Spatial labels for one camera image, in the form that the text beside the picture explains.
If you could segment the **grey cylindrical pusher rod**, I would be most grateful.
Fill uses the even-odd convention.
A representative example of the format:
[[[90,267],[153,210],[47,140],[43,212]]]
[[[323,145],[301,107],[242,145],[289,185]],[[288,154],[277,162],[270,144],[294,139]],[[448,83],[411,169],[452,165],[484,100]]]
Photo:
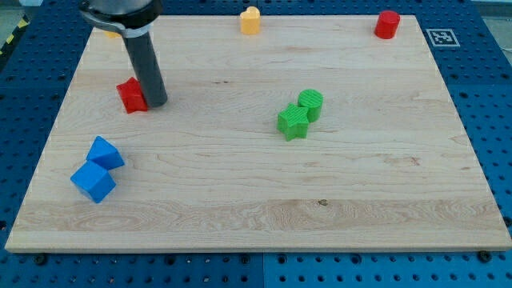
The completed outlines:
[[[163,106],[168,96],[150,34],[146,32],[136,38],[122,39],[147,106]]]

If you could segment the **yellow block behind arm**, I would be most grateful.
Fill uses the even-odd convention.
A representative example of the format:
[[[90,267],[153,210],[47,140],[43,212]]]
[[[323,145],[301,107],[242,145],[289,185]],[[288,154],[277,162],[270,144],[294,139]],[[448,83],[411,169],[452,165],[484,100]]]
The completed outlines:
[[[105,36],[107,36],[108,38],[120,38],[121,35],[118,34],[118,33],[115,33],[115,32],[110,32],[110,31],[105,31],[104,32]]]

